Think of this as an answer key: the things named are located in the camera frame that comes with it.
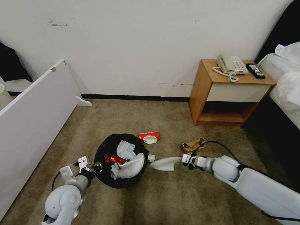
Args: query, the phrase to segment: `white wall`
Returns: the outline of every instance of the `white wall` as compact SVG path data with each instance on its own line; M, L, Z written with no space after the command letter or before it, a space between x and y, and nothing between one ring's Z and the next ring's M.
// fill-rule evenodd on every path
M1 1L0 41L33 78L67 59L81 93L189 97L200 59L254 59L290 2Z

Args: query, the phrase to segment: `telephone handset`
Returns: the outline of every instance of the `telephone handset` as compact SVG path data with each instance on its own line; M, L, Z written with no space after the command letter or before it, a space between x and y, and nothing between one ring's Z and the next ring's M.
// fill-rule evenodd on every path
M229 56L227 54L220 54L217 57L217 64L219 67L213 67L212 70L218 74L228 77L229 82L237 82L240 79L234 77L236 74L248 73L243 61L237 56Z

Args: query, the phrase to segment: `red and white box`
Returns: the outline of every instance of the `red and white box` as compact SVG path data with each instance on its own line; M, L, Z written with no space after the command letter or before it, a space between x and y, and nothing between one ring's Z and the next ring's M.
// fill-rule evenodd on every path
M154 144L159 140L159 132L140 133L138 137L146 144Z

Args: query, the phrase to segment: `trash can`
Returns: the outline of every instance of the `trash can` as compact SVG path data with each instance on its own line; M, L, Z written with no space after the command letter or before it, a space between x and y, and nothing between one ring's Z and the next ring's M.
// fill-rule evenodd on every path
M13 100L13 98L5 90L4 84L0 83L0 110L3 109L12 100Z
M144 154L144 165L140 172L131 178L117 178L113 179L110 175L111 165L113 163L106 162L105 156L106 154L112 154L117 156L117 147L121 141L128 142L130 144L135 145L133 152L138 155L139 153ZM141 176L143 175L148 161L148 151L144 147L142 141L132 134L112 134L108 136L102 144L99 146L94 163L101 162L102 164L102 172L96 173L97 178L102 181L104 184L112 187L112 188L126 188L129 187L139 181Z

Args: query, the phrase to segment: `carpet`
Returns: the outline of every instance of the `carpet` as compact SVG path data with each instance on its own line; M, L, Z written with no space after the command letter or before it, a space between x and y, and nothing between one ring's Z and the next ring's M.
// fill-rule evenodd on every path
M244 164L262 170L295 188L269 145L255 129L194 126L186 102L89 99L92 107L76 107L1 221L3 225L40 224L54 176L63 166L89 155L93 161L101 142L113 133L159 131L160 140L146 145L160 157L182 154L181 142L199 137L225 144ZM200 153L228 153L208 144ZM59 176L55 187L63 184ZM279 224L260 213L232 187L180 163L174 172L147 166L141 180L126 189L113 189L96 178L87 190L72 225L92 224Z

